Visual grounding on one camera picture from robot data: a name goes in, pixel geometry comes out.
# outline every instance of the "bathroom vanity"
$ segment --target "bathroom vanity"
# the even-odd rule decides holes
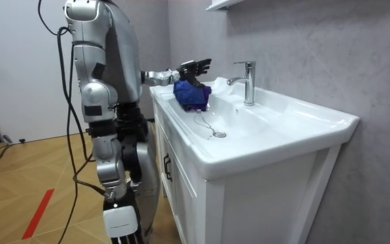
[[[259,88],[245,106],[244,85],[226,81],[205,83],[213,93],[201,113],[181,109],[172,85],[150,88],[162,188],[181,241],[304,244],[359,118]]]

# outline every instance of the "purple cloth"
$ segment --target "purple cloth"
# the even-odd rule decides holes
[[[185,110],[202,110],[205,111],[209,102],[211,87],[194,87],[187,81],[177,81],[174,83],[175,99]]]

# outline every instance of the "white shelf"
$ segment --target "white shelf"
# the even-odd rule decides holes
[[[209,12],[213,11],[228,11],[228,7],[244,0],[212,0],[211,5],[206,9]]]

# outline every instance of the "chrome faucet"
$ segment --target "chrome faucet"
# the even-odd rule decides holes
[[[227,80],[228,85],[234,85],[238,81],[245,82],[244,105],[252,106],[255,104],[255,61],[235,62],[234,64],[244,64],[245,76],[236,77]]]

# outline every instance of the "wooden floor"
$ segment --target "wooden floor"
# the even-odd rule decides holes
[[[79,167],[83,163],[81,143],[78,136],[71,138]],[[58,243],[74,197],[69,162],[65,137],[17,144],[7,150],[0,161],[0,244]],[[99,185],[95,163],[90,163],[79,178]],[[34,235],[21,240],[46,191],[53,188]],[[159,199],[150,244],[180,243],[168,201],[162,195]],[[102,201],[96,192],[79,186],[78,203],[62,243],[110,243],[102,221]]]

